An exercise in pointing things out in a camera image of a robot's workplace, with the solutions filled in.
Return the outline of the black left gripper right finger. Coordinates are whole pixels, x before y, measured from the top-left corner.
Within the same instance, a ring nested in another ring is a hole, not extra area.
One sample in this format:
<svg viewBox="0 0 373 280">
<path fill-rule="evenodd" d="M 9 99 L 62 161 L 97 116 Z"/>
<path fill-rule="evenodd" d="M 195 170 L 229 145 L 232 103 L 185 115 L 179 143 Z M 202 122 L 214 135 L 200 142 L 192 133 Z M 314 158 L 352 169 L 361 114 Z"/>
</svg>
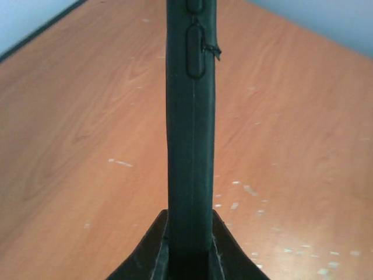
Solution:
<svg viewBox="0 0 373 280">
<path fill-rule="evenodd" d="M 209 251 L 209 279 L 261 280 L 268 276 L 244 253 L 216 211 Z"/>
</svg>

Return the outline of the black phone case with ring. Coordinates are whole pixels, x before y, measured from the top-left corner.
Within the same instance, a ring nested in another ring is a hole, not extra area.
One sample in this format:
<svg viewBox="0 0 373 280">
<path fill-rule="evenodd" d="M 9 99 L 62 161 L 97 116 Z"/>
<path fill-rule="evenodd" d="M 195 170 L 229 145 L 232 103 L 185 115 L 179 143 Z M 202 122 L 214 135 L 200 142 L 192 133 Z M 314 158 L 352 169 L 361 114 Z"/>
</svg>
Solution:
<svg viewBox="0 0 373 280">
<path fill-rule="evenodd" d="M 166 118 L 170 250 L 212 242 L 216 1 L 168 1 Z"/>
</svg>

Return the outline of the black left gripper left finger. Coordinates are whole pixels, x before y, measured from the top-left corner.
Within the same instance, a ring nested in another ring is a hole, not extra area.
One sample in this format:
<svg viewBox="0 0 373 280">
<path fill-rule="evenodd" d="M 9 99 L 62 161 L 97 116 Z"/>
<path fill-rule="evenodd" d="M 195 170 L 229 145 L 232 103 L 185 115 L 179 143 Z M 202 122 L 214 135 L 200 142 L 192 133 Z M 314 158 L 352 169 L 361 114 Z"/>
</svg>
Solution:
<svg viewBox="0 0 373 280">
<path fill-rule="evenodd" d="M 168 210 L 162 210 L 133 252 L 109 276 L 115 279 L 168 279 Z"/>
</svg>

